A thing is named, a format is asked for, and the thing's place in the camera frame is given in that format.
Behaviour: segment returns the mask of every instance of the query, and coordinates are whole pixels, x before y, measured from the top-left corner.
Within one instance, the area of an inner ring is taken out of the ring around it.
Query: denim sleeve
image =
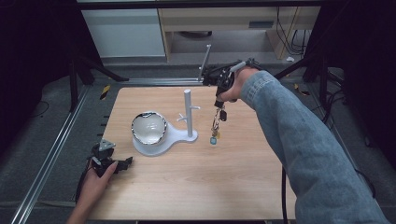
[[[389,223],[329,129],[276,78],[254,74],[241,98],[288,174],[298,223]]]

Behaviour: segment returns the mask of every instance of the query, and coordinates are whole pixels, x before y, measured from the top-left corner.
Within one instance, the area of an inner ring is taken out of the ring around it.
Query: keychain
[[[225,106],[223,106],[221,109],[218,108],[216,110],[216,115],[213,118],[212,137],[210,137],[210,144],[212,145],[215,145],[218,142],[218,139],[220,139],[219,120],[227,120],[227,112],[225,112]]]

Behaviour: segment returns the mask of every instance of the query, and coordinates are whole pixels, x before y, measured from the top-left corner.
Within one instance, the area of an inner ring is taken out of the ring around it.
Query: person's right hand
[[[232,99],[239,99],[241,98],[241,90],[242,86],[244,85],[245,81],[253,74],[257,73],[259,70],[256,68],[251,68],[245,66],[235,72],[235,80],[233,82],[233,86],[218,95],[217,101],[225,102],[231,101]]]

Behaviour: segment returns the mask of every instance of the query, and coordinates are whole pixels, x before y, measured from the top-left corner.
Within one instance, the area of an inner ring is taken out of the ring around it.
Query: human arm
[[[326,125],[276,78],[242,69],[218,100],[234,98],[256,111],[297,196],[299,223],[388,223]]]
[[[118,162],[115,161],[108,166],[102,177],[99,177],[92,168],[88,170],[76,207],[66,224],[85,223],[92,208],[103,195],[110,177],[116,171],[117,164]]]

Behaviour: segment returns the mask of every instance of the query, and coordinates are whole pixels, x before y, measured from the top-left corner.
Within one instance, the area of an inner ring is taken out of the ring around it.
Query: white wall
[[[157,9],[83,10],[82,14],[101,58],[165,56]]]

